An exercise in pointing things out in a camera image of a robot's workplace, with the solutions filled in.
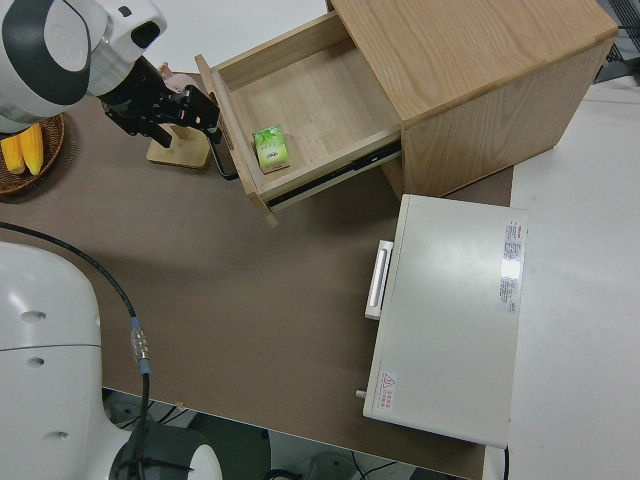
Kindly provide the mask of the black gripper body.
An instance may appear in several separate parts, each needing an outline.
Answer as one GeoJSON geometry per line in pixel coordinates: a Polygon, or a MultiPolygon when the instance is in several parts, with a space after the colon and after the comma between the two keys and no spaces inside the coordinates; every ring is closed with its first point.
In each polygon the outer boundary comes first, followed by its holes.
{"type": "Polygon", "coordinates": [[[205,134],[218,126],[219,107],[197,87],[188,85],[181,92],[166,86],[161,74],[144,57],[115,89],[101,96],[106,116],[127,134],[150,137],[169,146],[171,135],[161,126],[175,124],[205,134]]]}

